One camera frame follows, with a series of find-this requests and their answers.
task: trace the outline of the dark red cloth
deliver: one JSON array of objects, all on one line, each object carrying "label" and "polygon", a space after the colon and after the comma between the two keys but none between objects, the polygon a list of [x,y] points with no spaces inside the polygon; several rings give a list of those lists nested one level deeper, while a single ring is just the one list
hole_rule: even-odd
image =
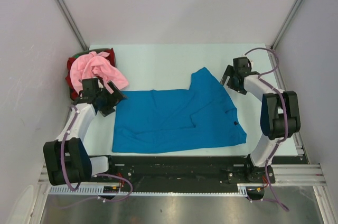
[{"label": "dark red cloth", "polygon": [[[114,52],[113,48],[106,49],[104,51],[109,53],[109,56],[107,56],[106,59],[110,62],[110,64],[113,67],[116,67],[115,52]],[[67,77],[65,78],[65,80],[66,80],[66,82],[69,86],[69,96],[70,96],[70,99],[72,99],[72,100],[75,100],[79,96],[78,93],[73,88],[73,84],[72,84],[72,81],[70,80],[70,75],[69,75],[70,69],[71,69],[75,60],[76,60],[76,58],[68,58],[68,61],[67,61],[68,74],[67,74]]]}]

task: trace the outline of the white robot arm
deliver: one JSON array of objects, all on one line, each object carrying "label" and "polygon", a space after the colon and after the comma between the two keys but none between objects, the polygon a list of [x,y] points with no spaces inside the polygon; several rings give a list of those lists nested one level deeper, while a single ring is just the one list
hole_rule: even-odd
[{"label": "white robot arm", "polygon": [[252,170],[270,165],[278,145],[301,128],[297,94],[277,89],[260,76],[251,71],[251,63],[247,57],[240,57],[233,60],[233,66],[227,67],[220,82],[222,85],[226,83],[238,93],[246,95],[250,92],[262,102],[262,136],[248,156]]},{"label": "white robot arm", "polygon": [[52,185],[67,184],[72,188],[71,183],[88,182],[92,176],[109,169],[108,157],[89,157],[82,143],[96,113],[109,115],[125,98],[112,82],[108,85],[114,91],[112,94],[97,78],[83,80],[83,91],[72,104],[63,131],[55,141],[45,143],[43,153]]}]

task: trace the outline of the blue t-shirt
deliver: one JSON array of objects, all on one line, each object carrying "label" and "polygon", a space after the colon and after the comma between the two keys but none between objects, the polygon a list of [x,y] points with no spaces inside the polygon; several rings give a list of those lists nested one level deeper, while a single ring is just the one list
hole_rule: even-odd
[{"label": "blue t-shirt", "polygon": [[202,68],[189,89],[124,91],[116,108],[112,151],[166,153],[246,142],[225,88]]}]

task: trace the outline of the purple cable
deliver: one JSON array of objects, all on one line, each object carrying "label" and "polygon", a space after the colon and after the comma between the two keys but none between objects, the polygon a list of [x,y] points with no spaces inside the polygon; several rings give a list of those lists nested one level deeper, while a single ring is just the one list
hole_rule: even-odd
[{"label": "purple cable", "polygon": [[102,199],[103,202],[106,202],[106,201],[108,201],[108,202],[119,202],[119,201],[125,200],[133,192],[133,185],[132,185],[132,183],[128,179],[125,179],[125,178],[122,178],[122,177],[116,176],[116,175],[110,175],[110,174],[97,174],[97,176],[107,176],[107,177],[110,177],[110,178],[116,178],[116,179],[123,180],[123,181],[125,181],[125,182],[127,182],[129,184],[130,190],[129,190],[129,192],[128,192],[127,195],[125,195],[124,197],[122,197],[120,199],[105,199],[105,198],[101,198],[100,196],[93,196],[93,197],[88,197],[88,198],[82,199],[82,200],[80,200],[80,201],[78,201],[76,203],[70,204],[70,205],[65,206],[65,207],[60,207],[60,206],[57,206],[56,204],[54,204],[54,206],[57,207],[57,208],[59,208],[59,209],[61,209],[61,210],[63,210],[63,209],[71,208],[73,206],[76,206],[77,204],[81,204],[81,203],[83,203],[85,201],[92,200],[92,199]]},{"label": "purple cable", "polygon": [[[65,132],[64,136],[63,136],[63,139],[62,139],[62,142],[61,142],[61,168],[62,168],[62,174],[63,174],[63,177],[64,177],[64,180],[65,180],[65,183],[66,185],[68,186],[68,188],[71,190],[71,191],[77,191],[79,186],[80,186],[80,183],[78,183],[78,185],[74,188],[69,179],[68,179],[68,175],[67,175],[67,171],[66,171],[66,168],[65,168],[65,161],[64,161],[64,146],[65,146],[65,140],[68,136],[68,131],[72,128],[72,126],[74,125],[75,123],[75,120],[76,118],[78,117],[78,109],[76,106],[74,105],[71,105],[70,106],[70,109],[74,109],[75,110],[75,114],[74,114],[74,117],[72,119],[72,121],[70,122],[68,128],[67,128],[67,131]],[[123,198],[120,198],[120,199],[116,199],[116,200],[109,200],[109,199],[104,199],[104,201],[109,201],[109,202],[118,202],[118,201],[122,201],[122,200],[125,200],[127,197],[130,196],[130,194],[133,192],[133,185],[132,183],[125,179],[125,178],[122,178],[120,176],[116,176],[116,175],[110,175],[110,174],[97,174],[96,176],[108,176],[110,178],[117,178],[117,179],[120,179],[120,180],[123,180],[125,182],[127,182],[129,185],[130,185],[130,191],[128,192],[128,194],[126,196],[124,196]],[[97,197],[89,197],[89,198],[86,198],[86,199],[83,199],[83,200],[80,200],[79,202],[76,202],[74,204],[71,204],[69,206],[66,206],[66,207],[58,207],[59,209],[66,209],[66,208],[69,208],[69,207],[73,207],[77,204],[80,204],[82,202],[85,202],[87,200],[90,200],[90,199],[96,199]]]},{"label": "purple cable", "polygon": [[76,118],[78,117],[78,109],[77,107],[75,107],[74,105],[71,105],[70,108],[74,109],[75,110],[75,114],[74,114],[74,117],[72,119],[72,121],[70,122],[68,128],[67,128],[67,131],[64,133],[64,136],[63,136],[63,139],[62,139],[62,142],[61,142],[61,168],[62,168],[62,174],[63,174],[63,177],[64,177],[64,180],[65,180],[65,183],[66,185],[68,186],[69,190],[71,191],[77,191],[79,186],[80,186],[80,183],[78,183],[78,185],[76,185],[76,187],[74,188],[69,179],[68,179],[68,175],[67,175],[67,171],[65,169],[65,162],[64,162],[64,145],[65,145],[65,139],[67,138],[68,136],[68,131],[72,128],[73,124],[75,123],[75,120]]},{"label": "purple cable", "polygon": [[276,192],[275,190],[273,189],[273,186],[271,184],[271,181],[270,181],[270,178],[269,178],[269,173],[268,173],[268,163],[269,161],[271,160],[271,158],[274,156],[274,154],[276,153],[278,147],[279,147],[279,144],[284,142],[287,137],[288,137],[288,122],[287,122],[287,113],[286,113],[286,105],[285,105],[285,101],[284,101],[284,98],[281,94],[281,92],[276,89],[274,86],[272,86],[270,83],[268,83],[267,81],[265,81],[264,79],[262,79],[261,77],[263,75],[266,75],[266,74],[269,74],[269,73],[272,73],[274,71],[277,70],[278,66],[279,66],[279,59],[278,59],[278,56],[277,54],[271,50],[271,49],[268,49],[268,48],[254,48],[254,49],[251,49],[249,50],[248,52],[246,52],[244,55],[248,55],[250,52],[252,51],[255,51],[255,50],[265,50],[265,51],[268,51],[270,52],[272,55],[274,55],[275,59],[276,59],[276,66],[270,70],[270,71],[267,71],[267,72],[264,72],[264,73],[261,73],[260,75],[258,75],[258,80],[261,81],[262,83],[264,83],[265,85],[267,85],[269,88],[271,88],[273,91],[275,91],[278,95],[279,95],[279,98],[280,98],[280,102],[281,102],[281,106],[282,106],[282,109],[283,109],[283,116],[284,116],[284,126],[285,126],[285,134],[284,134],[284,138],[283,139],[280,139],[277,141],[277,144],[275,146],[275,148],[273,149],[273,151],[271,152],[271,154],[269,155],[269,157],[266,159],[266,162],[265,162],[265,177],[268,181],[268,184],[270,186],[270,189],[271,189],[271,192],[272,194],[274,195],[274,198],[275,199],[262,199],[262,200],[258,200],[258,201],[269,201],[269,202],[275,202],[275,203],[278,203],[280,205],[280,207],[286,211],[286,212],[289,212],[290,209],[284,205],[280,200],[279,198],[277,197],[276,195]]}]

